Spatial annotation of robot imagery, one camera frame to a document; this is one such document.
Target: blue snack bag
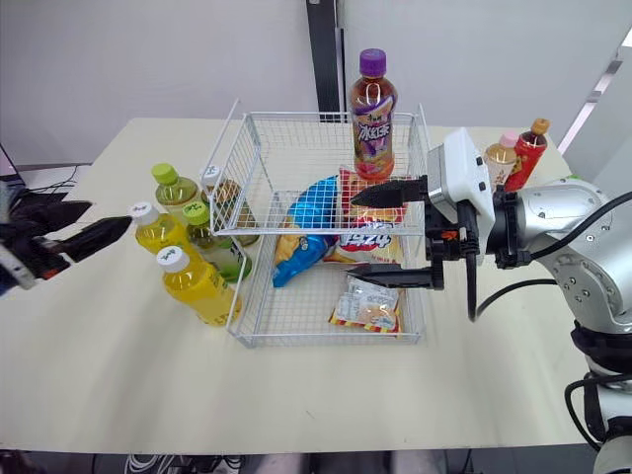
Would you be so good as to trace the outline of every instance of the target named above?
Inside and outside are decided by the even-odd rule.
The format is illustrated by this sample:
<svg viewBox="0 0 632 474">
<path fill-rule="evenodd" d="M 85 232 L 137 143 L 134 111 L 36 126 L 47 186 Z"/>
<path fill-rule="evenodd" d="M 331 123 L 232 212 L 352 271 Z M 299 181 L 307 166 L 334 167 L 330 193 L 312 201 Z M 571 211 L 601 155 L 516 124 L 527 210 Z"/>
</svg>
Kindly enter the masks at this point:
<svg viewBox="0 0 632 474">
<path fill-rule="evenodd" d="M 284 227 L 330 228 L 336 217 L 337 177 L 310 186 L 287 212 Z M 334 235 L 280 235 L 276 240 L 273 285 L 284 286 L 291 278 L 321 260 L 336 243 Z"/>
</svg>

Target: green bottle cap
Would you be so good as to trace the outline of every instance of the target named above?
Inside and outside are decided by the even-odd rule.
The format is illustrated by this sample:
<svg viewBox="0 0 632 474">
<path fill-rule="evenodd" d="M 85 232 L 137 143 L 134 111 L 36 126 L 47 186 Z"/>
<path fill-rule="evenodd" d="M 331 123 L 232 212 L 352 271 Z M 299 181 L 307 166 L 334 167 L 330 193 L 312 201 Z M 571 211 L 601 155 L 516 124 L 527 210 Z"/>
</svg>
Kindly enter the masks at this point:
<svg viewBox="0 0 632 474">
<path fill-rule="evenodd" d="M 201 200 L 194 200 L 182 209 L 185 219 L 191 225 L 206 224 L 210 220 L 208 207 Z"/>
<path fill-rule="evenodd" d="M 158 163 L 151 169 L 151 174 L 160 185 L 173 185 L 178 181 L 178 173 L 169 163 Z"/>
</svg>

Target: white bottle cap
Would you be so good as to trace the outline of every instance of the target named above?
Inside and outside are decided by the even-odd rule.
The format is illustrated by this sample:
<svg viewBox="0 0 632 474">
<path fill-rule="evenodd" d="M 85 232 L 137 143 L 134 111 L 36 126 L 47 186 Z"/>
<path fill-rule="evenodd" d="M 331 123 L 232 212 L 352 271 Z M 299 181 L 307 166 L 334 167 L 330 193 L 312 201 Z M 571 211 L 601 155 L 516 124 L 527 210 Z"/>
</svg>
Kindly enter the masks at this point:
<svg viewBox="0 0 632 474">
<path fill-rule="evenodd" d="M 129 208 L 129 215 L 136 225 L 149 225 L 158 220 L 160 212 L 151 205 L 151 202 L 142 201 Z"/>
<path fill-rule="evenodd" d="M 156 255 L 156 262 L 168 274 L 176 274 L 189 264 L 189 256 L 177 245 L 165 247 Z"/>
<path fill-rule="evenodd" d="M 219 179 L 219 173 L 221 170 L 217 166 L 209 166 L 205 170 L 202 170 L 201 177 L 199 178 L 201 185 L 205 188 L 215 186 Z"/>
</svg>

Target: metal wire rack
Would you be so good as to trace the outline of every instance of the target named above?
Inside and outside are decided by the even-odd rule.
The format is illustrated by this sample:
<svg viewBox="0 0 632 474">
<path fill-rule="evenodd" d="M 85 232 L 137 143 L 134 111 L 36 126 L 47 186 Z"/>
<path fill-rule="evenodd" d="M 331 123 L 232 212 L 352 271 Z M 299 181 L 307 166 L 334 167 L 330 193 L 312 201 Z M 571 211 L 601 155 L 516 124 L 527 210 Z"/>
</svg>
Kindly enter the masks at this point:
<svg viewBox="0 0 632 474">
<path fill-rule="evenodd" d="M 404 260 L 420 237 L 399 237 Z M 363 328 L 329 322 L 332 311 L 347 289 L 351 266 L 320 263 L 295 276 L 285 287 L 272 283 L 277 236 L 264 235 L 250 279 L 240 291 L 242 309 L 232 315 L 228 331 L 248 348 L 261 346 L 414 344 L 425 332 L 422 289 L 407 289 L 399 298 L 400 327 L 396 334 L 371 333 Z"/>
<path fill-rule="evenodd" d="M 418 114 L 395 114 L 392 133 L 395 169 L 391 179 L 424 175 L 430 146 L 421 106 Z M 351 267 L 348 265 L 320 263 L 295 276 L 286 286 L 274 288 L 277 238 L 297 233 L 296 228 L 285 227 L 288 210 L 310 186 L 340 175 L 341 168 L 354 169 L 353 132 L 348 114 L 244 114 L 219 176 L 219 185 L 213 189 L 209 201 L 214 234 L 262 234 L 249 278 L 240 278 L 237 283 L 241 311 L 235 314 L 231 308 L 227 324 L 228 331 L 246 347 L 414 344 L 424 334 L 422 289 L 402 291 L 398 333 L 372 333 L 363 328 L 331 324 L 332 312 L 348 288 L 346 270 Z M 356 180 L 343 193 L 338 181 L 335 211 L 329 215 L 330 219 L 323 219 L 330 220 L 331 225 L 308 222 L 307 228 L 301 228 L 299 233 L 388 234 L 400 240 L 402 266 L 416 266 L 424 238 L 423 204 L 409 203 L 403 218 L 392 225 L 358 228 L 350 225 L 341 209 L 349 208 L 351 198 L 365 186 L 366 182 Z"/>
<path fill-rule="evenodd" d="M 428 142 L 420 115 L 395 114 L 395 168 L 391 179 L 415 179 L 426 172 Z M 319 180 L 354 169 L 351 117 L 347 113 L 260 113 L 244 115 L 210 201 L 217 235 L 292 234 L 285 218 L 290 206 Z M 305 234 L 423 235 L 421 202 L 411 202 L 401 222 L 358 230 L 340 212 L 368 186 L 356 178 L 337 189 L 337 209 L 327 219 L 309 222 Z M 224 205 L 227 193 L 231 205 Z M 322 194 L 322 199 L 331 198 Z"/>
</svg>

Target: robotic arm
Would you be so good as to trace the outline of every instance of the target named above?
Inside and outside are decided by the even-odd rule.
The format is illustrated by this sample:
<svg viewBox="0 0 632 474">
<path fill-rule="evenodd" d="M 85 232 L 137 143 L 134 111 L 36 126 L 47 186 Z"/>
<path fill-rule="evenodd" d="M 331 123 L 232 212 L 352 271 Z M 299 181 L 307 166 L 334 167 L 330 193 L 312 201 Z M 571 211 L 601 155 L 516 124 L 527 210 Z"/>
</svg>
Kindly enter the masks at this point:
<svg viewBox="0 0 632 474">
<path fill-rule="evenodd" d="M 529 284 L 557 284 L 575 316 L 571 333 L 586 356 L 589 373 L 569 385 L 565 399 L 587 442 L 599 451 L 595 474 L 632 472 L 632 222 L 617 208 L 632 193 L 614 200 L 595 186 L 563 179 L 517 193 L 488 189 L 487 168 L 465 129 L 432 150 L 429 173 L 419 180 L 393 181 L 358 194 L 353 203 L 399 207 L 422 200 L 426 254 L 431 266 L 402 270 L 369 265 L 351 273 L 390 287 L 443 289 L 442 262 L 464 259 L 468 315 L 482 311 L 506 292 Z M 494 254 L 500 269 L 540 262 L 554 279 L 508 286 L 476 307 L 476 264 Z M 571 394 L 584 388 L 580 423 Z"/>
<path fill-rule="evenodd" d="M 45 235 L 63 229 L 91 206 L 84 200 L 36 204 L 19 208 L 0 220 L 0 295 L 21 286 L 29 289 L 36 280 L 50 279 L 70 267 L 60 254 L 77 263 L 115 243 L 127 230 L 131 217 L 107 217 L 66 240 Z"/>
</svg>

